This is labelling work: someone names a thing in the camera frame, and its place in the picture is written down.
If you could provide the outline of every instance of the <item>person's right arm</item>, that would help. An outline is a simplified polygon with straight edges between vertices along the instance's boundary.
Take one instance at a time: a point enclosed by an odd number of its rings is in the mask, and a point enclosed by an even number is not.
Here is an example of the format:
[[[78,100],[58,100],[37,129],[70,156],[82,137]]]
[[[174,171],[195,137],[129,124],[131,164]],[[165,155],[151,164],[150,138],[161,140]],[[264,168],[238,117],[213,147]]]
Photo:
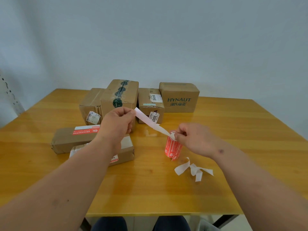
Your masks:
[[[240,149],[196,123],[180,124],[175,139],[218,164],[254,231],[308,230],[308,201]]]

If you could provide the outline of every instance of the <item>forearm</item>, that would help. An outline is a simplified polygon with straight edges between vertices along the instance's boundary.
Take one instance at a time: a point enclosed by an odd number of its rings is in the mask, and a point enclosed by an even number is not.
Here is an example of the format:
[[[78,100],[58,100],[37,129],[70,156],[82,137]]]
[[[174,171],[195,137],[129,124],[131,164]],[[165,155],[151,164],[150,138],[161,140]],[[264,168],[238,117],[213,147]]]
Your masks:
[[[77,230],[105,176],[112,151],[101,141],[79,150],[0,208],[0,230]]]
[[[223,142],[214,156],[252,229],[307,230],[308,202]]]

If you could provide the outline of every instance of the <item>dark spot on skin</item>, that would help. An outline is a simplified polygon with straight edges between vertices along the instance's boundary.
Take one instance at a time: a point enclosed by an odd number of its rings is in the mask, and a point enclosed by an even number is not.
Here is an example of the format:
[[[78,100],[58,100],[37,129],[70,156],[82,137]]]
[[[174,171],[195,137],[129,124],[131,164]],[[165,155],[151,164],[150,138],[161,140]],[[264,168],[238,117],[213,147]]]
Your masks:
[[[56,207],[56,206],[58,206],[59,202],[60,202],[59,199],[55,199],[55,200],[52,201],[51,204]]]

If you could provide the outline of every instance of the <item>person's left arm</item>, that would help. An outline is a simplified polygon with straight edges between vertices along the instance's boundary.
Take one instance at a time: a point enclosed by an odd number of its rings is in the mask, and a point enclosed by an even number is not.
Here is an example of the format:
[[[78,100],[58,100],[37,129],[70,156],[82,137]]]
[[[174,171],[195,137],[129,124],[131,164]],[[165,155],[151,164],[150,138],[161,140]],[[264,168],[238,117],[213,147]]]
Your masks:
[[[0,208],[0,230],[77,230],[136,112],[106,114],[93,141]]]

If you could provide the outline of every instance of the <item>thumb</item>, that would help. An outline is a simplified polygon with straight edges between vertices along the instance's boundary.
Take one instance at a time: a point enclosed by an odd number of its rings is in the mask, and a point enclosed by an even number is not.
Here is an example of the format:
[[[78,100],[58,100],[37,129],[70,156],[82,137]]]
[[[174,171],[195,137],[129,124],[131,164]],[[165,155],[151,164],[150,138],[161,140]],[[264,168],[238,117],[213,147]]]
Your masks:
[[[129,124],[135,117],[136,117],[136,111],[135,110],[132,110],[132,111],[130,111],[127,114],[124,114],[122,116],[122,118],[124,119],[124,121],[127,124]]]
[[[175,132],[174,137],[175,137],[176,141],[178,141],[180,144],[186,146],[187,138],[186,138],[185,135],[182,135],[182,134],[180,134],[178,132]]]

